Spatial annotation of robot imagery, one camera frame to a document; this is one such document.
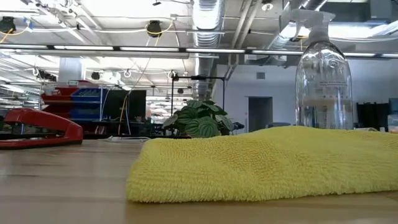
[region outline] clear plastic spray bottle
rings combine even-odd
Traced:
[[[327,12],[294,9],[291,19],[311,29],[310,44],[296,71],[296,124],[314,128],[352,129],[351,72],[343,53],[329,41]]]

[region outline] white wall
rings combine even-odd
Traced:
[[[388,103],[398,97],[398,60],[350,60],[353,103]],[[258,67],[240,65],[228,82],[225,110],[233,122],[248,124],[248,97],[273,97],[274,122],[295,123],[295,67]],[[226,65],[218,65],[217,74],[223,76]],[[265,72],[266,80],[256,80],[256,72]],[[218,80],[214,100],[222,105],[222,82]]]

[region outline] red stapler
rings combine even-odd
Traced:
[[[31,108],[18,108],[8,112],[5,123],[22,123],[31,126],[57,130],[62,135],[52,135],[42,139],[0,141],[0,149],[27,149],[33,147],[63,146],[81,144],[83,128],[60,116]]]

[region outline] desk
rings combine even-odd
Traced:
[[[0,151],[0,223],[397,223],[398,192],[261,203],[139,204],[124,183],[142,143]]]

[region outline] towel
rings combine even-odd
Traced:
[[[398,190],[398,135],[270,128],[147,141],[126,184],[135,202],[265,201]]]

